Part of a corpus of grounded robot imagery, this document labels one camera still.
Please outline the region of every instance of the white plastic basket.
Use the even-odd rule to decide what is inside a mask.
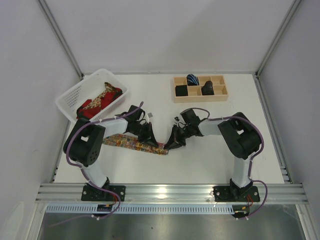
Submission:
[[[116,76],[106,70],[99,69],[88,76],[86,79],[74,85],[64,94],[55,100],[58,109],[72,122],[77,121],[77,109],[88,99],[94,99],[101,94],[105,88],[105,82],[112,84],[115,88],[122,90],[122,95],[114,100],[109,106],[102,109],[90,121],[104,119],[116,107],[125,101],[125,96],[128,93],[127,87],[117,80]]]

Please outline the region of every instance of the wooden compartment organizer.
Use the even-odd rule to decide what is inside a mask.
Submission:
[[[226,101],[228,89],[223,75],[198,76],[199,86],[187,86],[187,96],[176,96],[176,86],[187,85],[187,77],[179,76],[173,78],[173,92],[175,103],[196,103]],[[202,95],[201,88],[207,81],[213,85],[214,95]]]

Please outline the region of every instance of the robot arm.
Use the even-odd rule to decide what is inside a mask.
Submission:
[[[223,136],[229,150],[234,155],[234,169],[230,180],[232,195],[237,198],[252,187],[250,155],[260,148],[259,134],[250,125],[246,116],[238,112],[228,120],[200,120],[194,110],[187,109],[175,118],[171,136],[164,146],[165,149],[176,149],[186,145],[186,139],[192,136],[208,135]]]
[[[128,112],[137,109],[137,106],[132,105]],[[127,112],[119,114],[117,117],[123,116]],[[80,118],[74,128],[72,129],[68,139],[63,146],[63,152],[67,152],[68,145],[75,133],[85,124],[90,121]],[[103,139],[115,134],[131,133],[138,137],[140,143],[158,147],[155,139],[152,124],[146,117],[146,112],[138,109],[134,114],[124,118],[119,118],[111,121],[100,122],[92,124],[83,129],[73,141],[69,157],[75,161],[77,165],[81,166],[83,175],[89,182],[92,182],[99,188],[108,190],[109,179],[102,172],[99,161],[97,161],[100,154]]]

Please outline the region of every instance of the purple cable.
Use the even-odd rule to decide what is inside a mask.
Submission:
[[[257,208],[257,210],[255,210],[253,213],[249,214],[248,217],[252,216],[252,215],[255,215],[257,212],[259,212],[262,207],[265,205],[266,201],[267,201],[267,197],[268,197],[268,187],[267,187],[267,184],[265,184],[264,181],[261,181],[261,180],[252,180],[250,179],[253,183],[261,183],[263,184],[264,188],[265,188],[265,195],[264,195],[264,199],[261,203],[261,205]]]
[[[208,119],[209,121],[221,121],[221,120],[228,120],[228,119],[238,119],[242,122],[245,122],[247,124],[249,124],[251,127],[253,127],[253,129],[255,130],[255,132],[258,134],[259,138],[260,138],[260,141],[261,141],[261,148],[259,149],[259,151],[257,151],[255,154],[253,154],[251,157],[250,157],[250,163],[249,163],[249,170],[248,170],[248,177],[250,178],[251,177],[251,169],[252,169],[252,163],[253,163],[253,160],[256,156],[258,156],[262,151],[263,149],[265,148],[265,140],[264,140],[264,137],[262,136],[261,132],[259,131],[259,129],[252,123],[250,122],[249,120],[243,118],[243,117],[240,117],[240,116],[226,116],[226,117],[218,117],[218,118],[210,118]]]
[[[264,138],[261,134],[261,132],[259,131],[259,129],[252,123],[250,122],[249,120],[243,118],[243,117],[240,117],[240,116],[226,116],[226,117],[218,117],[218,118],[211,118],[208,120],[209,121],[221,121],[221,120],[228,120],[228,119],[237,119],[237,120],[240,120],[242,122],[245,122],[247,124],[249,124],[251,127],[253,127],[253,129],[255,130],[255,132],[258,134],[259,138],[260,138],[260,141],[261,141],[261,148],[259,149],[259,151],[257,151],[255,154],[253,154],[251,157],[250,157],[250,163],[249,163],[249,169],[248,169],[248,178],[250,179],[251,182],[253,183],[261,183],[264,185],[265,187],[265,196],[264,196],[264,199],[261,203],[261,205],[257,208],[257,210],[255,210],[253,213],[249,214],[249,216],[252,216],[252,215],[255,215],[257,212],[259,212],[262,207],[265,205],[266,201],[267,201],[267,197],[268,197],[268,187],[267,185],[261,181],[261,180],[252,180],[250,177],[251,177],[251,170],[252,170],[252,163],[253,163],[253,160],[256,156],[258,156],[262,151],[263,149],[265,148],[265,141],[264,141]]]
[[[136,111],[138,111],[139,109],[141,109],[142,105],[144,104],[144,102],[142,101],[139,105],[139,107],[137,107],[135,110],[131,111],[131,112],[128,112],[127,114],[124,114],[122,116],[118,116],[118,117],[112,117],[112,118],[106,118],[106,119],[103,119],[101,121],[92,121],[92,122],[88,122],[86,123],[85,125],[83,125],[82,127],[80,127],[75,133],[74,135],[72,136],[67,148],[66,148],[66,151],[65,151],[65,156],[66,156],[66,161],[68,164],[70,164],[71,166],[75,166],[75,167],[78,167],[81,169],[81,172],[84,176],[84,178],[88,181],[88,183],[96,188],[96,189],[99,189],[103,192],[106,192],[106,193],[109,193],[109,194],[112,194],[114,196],[116,196],[116,198],[118,199],[118,206],[112,210],[111,212],[109,212],[107,215],[105,216],[102,216],[102,217],[99,217],[99,219],[105,219],[109,216],[111,216],[112,214],[114,214],[115,211],[117,211],[120,207],[120,204],[121,204],[121,198],[118,194],[116,194],[115,192],[113,191],[110,191],[110,190],[106,190],[106,189],[103,189],[101,187],[98,187],[97,185],[95,185],[93,182],[90,181],[89,177],[87,176],[87,174],[85,173],[85,171],[83,170],[82,166],[80,164],[76,164],[76,163],[72,163],[70,161],[70,148],[71,148],[71,145],[73,144],[73,142],[75,141],[75,139],[77,138],[77,136],[81,133],[81,131],[83,129],[85,129],[86,127],[90,126],[90,125],[94,125],[94,124],[99,124],[100,122],[103,123],[103,122],[107,122],[107,121],[112,121],[112,120],[117,120],[117,119],[123,119],[127,116],[130,116],[131,114],[134,114]],[[70,222],[72,220],[75,220],[75,219],[80,219],[80,218],[84,218],[84,217],[92,217],[91,215],[87,215],[87,214],[84,214],[84,215],[80,215],[80,216],[75,216],[73,218],[70,218],[70,219],[67,219],[67,220],[64,220],[64,221],[61,221],[61,222],[58,222],[58,223],[55,223],[55,224],[51,224],[49,225],[48,227],[55,227],[55,226],[58,226],[60,224],[64,224],[64,223],[67,223],[67,222]]]
[[[204,111],[204,112],[206,112],[208,114],[208,116],[206,118],[209,119],[209,117],[210,117],[210,112],[207,109],[204,109],[204,108],[201,108],[201,107],[190,107],[190,108],[187,108],[186,110],[180,112],[180,114],[183,114],[185,111],[188,111],[190,109],[196,109],[196,110]]]

